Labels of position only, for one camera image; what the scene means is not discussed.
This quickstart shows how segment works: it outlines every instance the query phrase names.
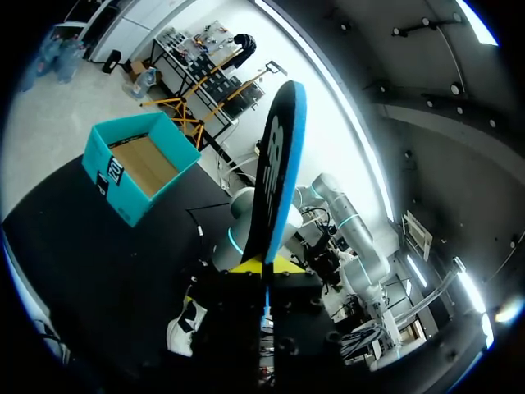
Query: robotic arm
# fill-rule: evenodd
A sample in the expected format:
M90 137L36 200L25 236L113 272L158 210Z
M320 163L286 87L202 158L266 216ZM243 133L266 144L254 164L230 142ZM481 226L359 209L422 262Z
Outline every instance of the robotic arm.
M346 194L340 191L333 176L322 173L311 186L296 189L294 204L299 211L318 207L325 202L337 231L357 253L357 257L354 257L350 253L335 250L340 261L341 283L348 293L356 294L361 299L376 324L386 329L383 345L388 350L393 349L400 343L399 330L383 300L380 285L380 280L390 273L390 265L386 257L374 247L370 231Z

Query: ceiling light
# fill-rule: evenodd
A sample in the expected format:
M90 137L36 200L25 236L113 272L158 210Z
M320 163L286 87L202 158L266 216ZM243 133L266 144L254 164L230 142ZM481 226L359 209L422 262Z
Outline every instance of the ceiling light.
M410 267L412 267L413 271L418 276L419 281L421 282L423 287L427 287L427 281L425 280L425 278L423 277L423 275L421 274L421 272L419 271L418 267L416 266L415 262L412 260L409 254L407 254L407 261L409 262Z
M472 278L467 273L458 273L458 278L463 285L463 288L467 292L468 298L472 302L474 309L480 314L486 312L485 303L483 302L482 295L474 285Z
M512 323L522 313L523 306L525 306L523 298L514 298L506 302L495 315L495 321L498 323Z
M462 92L463 92L463 88L461 87L460 84L458 84L457 82L454 82L451 86L450 86L450 91L452 92L452 94L454 96L459 96Z
M407 293L407 297L410 297L410 291L412 291L412 283L410 281L407 281L407 287L404 291Z
M463 13L470 22L470 26L472 26L477 40L482 44L495 45L497 47L497 41L483 24L479 16L476 15L476 12L474 12L474 10L464 0L456 0L456 2L458 3L459 7L461 7Z
M486 335L486 348L488 349L494 343L494 333L492 332L491 320L488 314L482 316L482 329Z
M288 35L303 49L303 53L310 62L317 68L317 71L321 73L326 83L330 86L331 91L335 95L337 101L340 103L340 106L343 109L343 113L349 118L350 123L354 127L358 138L363 146L363 151L367 156L368 163L372 169L372 173L376 179L377 186L381 193L383 199L383 204L385 205L386 216L393 222L394 221L394 211L392 210L392 203L390 202L390 197L388 195L388 190L386 189L385 177L381 172L379 167L379 162L377 161L376 154L374 153L370 141L364 132L361 123L359 122L358 116L354 109L350 106L347 98L343 94L343 91L338 86L336 80L332 74L328 71L326 66L323 64L319 56L313 51L313 49L307 44L307 42L300 36L300 34L287 22L285 19L279 15L273 8L267 5L263 0L255 0L255 4L261 8L268 16L270 16Z

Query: water bottle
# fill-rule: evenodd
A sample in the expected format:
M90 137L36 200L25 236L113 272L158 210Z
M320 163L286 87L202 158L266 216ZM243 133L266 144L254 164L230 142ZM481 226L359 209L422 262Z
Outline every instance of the water bottle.
M37 63L37 76L45 76L51 70L55 58L60 54L62 39L59 35L47 38L40 47L40 56Z
M156 68L150 67L148 70L143 71L142 74L139 75L139 77L133 84L133 88L131 89L131 94L133 95L133 97L135 97L136 99L141 99L146 95L148 89L155 85L156 71Z
M74 41L64 47L60 57L57 60L58 83L68 84L78 70L80 61L85 54L85 46L82 41Z

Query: cable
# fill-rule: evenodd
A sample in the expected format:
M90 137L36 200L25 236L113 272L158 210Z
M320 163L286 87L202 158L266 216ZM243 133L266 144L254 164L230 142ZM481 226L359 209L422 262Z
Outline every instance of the cable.
M237 164L235 165L234 167L230 168L228 171L226 171L226 173L221 177L221 178L224 178L226 175L230 174L231 172L233 172L235 169L241 167L241 166L244 166L245 164L248 164L248 163L251 163L251 162L254 162L255 160L258 160L259 157L254 154L253 157L251 158L247 158L246 160L244 160L242 163L240 164Z
M500 265L500 267L498 269L496 269L495 273L492 274L491 277L489 277L487 280L486 280L486 284L488 282L490 282L492 279L494 279L494 277L501 271L501 269L509 262L510 258L512 257L512 255L514 254L514 252L516 251L516 249L518 248L518 245L522 243L523 241L523 238L525 237L525 231L523 232L522 236L519 237L519 240L518 242L516 242L516 246L510 251L509 255L507 256L507 258L504 260L504 262Z
M204 233L203 228L199 224L199 221L195 217L193 211L197 211L200 209L207 209L207 208L215 208L215 207L221 207L222 205L228 205L230 203L220 203L220 204L212 204L212 205L204 205L202 207L195 207L195 208L187 208L186 212L191 216L191 219L194 221L195 226L197 226L197 231L199 232L199 238L200 238L200 245L204 246Z
M326 225L325 225L325 228L323 230L323 232L328 232L328 225L330 224L330 220L331 220L331 216L330 216L330 213L324 209L324 208L309 208L309 209L306 209L305 211L303 211L301 213L301 215L304 215L306 213L310 213L310 212L315 212L315 211L323 211L327 216L328 216L328 219L326 220Z
M350 303L347 302L346 304L344 304L343 306L341 306L341 307L337 310L337 312L335 312L332 316L330 316L330 318L334 318L334 316L336 316L341 310L343 310L343 308L344 308L345 306L348 306L349 304L350 304Z
M204 205L202 207L196 207L196 208L187 208L186 211L197 211L199 209L208 209L208 208L215 208L215 207L221 207L223 205L229 205L230 203L220 203L220 204L212 204L212 205Z

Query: teal box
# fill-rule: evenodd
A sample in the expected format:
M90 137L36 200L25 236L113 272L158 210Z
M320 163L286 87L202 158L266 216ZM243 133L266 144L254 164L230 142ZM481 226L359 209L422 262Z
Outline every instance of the teal box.
M93 126L82 165L108 203L134 226L200 153L164 112Z

